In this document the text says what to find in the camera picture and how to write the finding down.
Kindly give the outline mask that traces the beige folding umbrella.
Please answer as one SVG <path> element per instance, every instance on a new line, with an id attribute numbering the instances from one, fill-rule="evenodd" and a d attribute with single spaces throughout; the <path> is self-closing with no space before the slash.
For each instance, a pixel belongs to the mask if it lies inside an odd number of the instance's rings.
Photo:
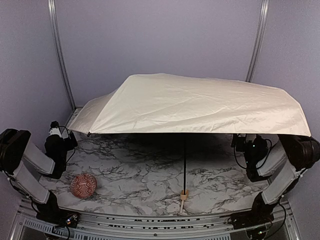
<path id="1" fill-rule="evenodd" d="M 72 207 L 93 213 L 172 216 L 250 208 L 272 180 L 248 179 L 233 134 L 275 144 L 310 137 L 301 105 L 280 88 L 237 80 L 135 74 L 89 100 L 70 129 L 78 151 L 68 172 L 97 189 Z"/>

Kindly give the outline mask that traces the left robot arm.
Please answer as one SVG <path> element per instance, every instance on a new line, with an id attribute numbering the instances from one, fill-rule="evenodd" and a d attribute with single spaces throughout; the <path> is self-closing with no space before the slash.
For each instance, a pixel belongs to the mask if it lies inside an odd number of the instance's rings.
<path id="1" fill-rule="evenodd" d="M 70 227 L 80 214 L 59 207 L 56 195 L 39 181 L 39 176 L 58 180 L 66 171 L 68 152 L 75 151 L 78 143 L 70 130 L 63 137 L 65 128 L 57 121 L 50 124 L 44 151 L 33 143 L 30 131 L 6 129 L 0 134 L 0 170 L 17 192 L 30 199 L 38 219 Z"/>

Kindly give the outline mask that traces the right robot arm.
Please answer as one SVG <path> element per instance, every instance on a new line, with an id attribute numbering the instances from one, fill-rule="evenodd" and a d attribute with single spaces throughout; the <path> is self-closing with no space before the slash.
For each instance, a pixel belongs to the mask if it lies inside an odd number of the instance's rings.
<path id="1" fill-rule="evenodd" d="M 242 167 L 251 182 L 274 179 L 253 200 L 250 210 L 231 215 L 235 227 L 273 220 L 272 212 L 283 195 L 291 191 L 302 174 L 320 159 L 320 143 L 311 136 L 280 134 L 278 141 L 257 134 L 254 139 L 233 134 L 234 153 L 243 153 Z"/>

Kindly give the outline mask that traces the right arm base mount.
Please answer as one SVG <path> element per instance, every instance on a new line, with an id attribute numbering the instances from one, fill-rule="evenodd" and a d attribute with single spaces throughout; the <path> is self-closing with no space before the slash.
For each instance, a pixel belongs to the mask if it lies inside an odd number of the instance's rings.
<path id="1" fill-rule="evenodd" d="M 230 215 L 228 222 L 232 224 L 235 230 L 249 228 L 257 225 L 271 223 L 274 220 L 274 215 L 254 215 L 250 211 L 233 213 Z"/>

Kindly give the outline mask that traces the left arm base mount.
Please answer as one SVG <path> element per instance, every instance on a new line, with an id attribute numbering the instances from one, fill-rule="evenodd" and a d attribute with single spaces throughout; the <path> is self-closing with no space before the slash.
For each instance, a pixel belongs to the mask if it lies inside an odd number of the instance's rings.
<path id="1" fill-rule="evenodd" d="M 76 228 L 80 219 L 80 213 L 61 209 L 60 212 L 37 213 L 36 218 L 60 227 Z"/>

